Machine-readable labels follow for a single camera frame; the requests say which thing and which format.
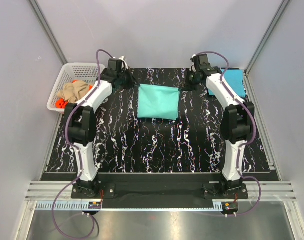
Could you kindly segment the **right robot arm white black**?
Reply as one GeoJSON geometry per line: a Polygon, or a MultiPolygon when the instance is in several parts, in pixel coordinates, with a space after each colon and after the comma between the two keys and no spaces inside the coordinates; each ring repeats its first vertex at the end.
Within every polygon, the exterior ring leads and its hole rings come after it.
{"type": "Polygon", "coordinates": [[[256,137],[254,105],[246,103],[226,81],[224,74],[229,68],[229,62],[223,55],[205,51],[192,56],[193,66],[188,70],[182,91],[194,91],[196,86],[205,84],[224,108],[220,133],[225,140],[226,152],[221,180],[215,187],[214,194],[220,193],[224,198],[230,198],[242,187],[242,163],[245,146],[251,144],[256,137]],[[226,68],[221,70],[211,66],[208,54],[223,58],[226,68]]]}

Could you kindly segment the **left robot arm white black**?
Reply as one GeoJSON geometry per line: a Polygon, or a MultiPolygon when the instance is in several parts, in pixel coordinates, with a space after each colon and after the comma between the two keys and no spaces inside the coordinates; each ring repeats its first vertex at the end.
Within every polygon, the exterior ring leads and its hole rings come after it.
{"type": "Polygon", "coordinates": [[[94,198],[99,194],[99,180],[94,165],[93,141],[96,136],[95,112],[114,90],[137,86],[124,57],[110,58],[93,87],[76,103],[65,107],[65,139],[73,148],[77,163],[77,178],[72,181],[76,191],[94,198]]]}

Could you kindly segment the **teal t shirt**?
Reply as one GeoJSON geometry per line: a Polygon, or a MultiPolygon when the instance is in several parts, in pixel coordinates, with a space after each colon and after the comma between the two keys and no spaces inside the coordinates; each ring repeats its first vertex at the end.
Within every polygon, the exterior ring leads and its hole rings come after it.
{"type": "Polygon", "coordinates": [[[179,97],[178,88],[140,84],[137,118],[175,121],[178,118],[179,97]]]}

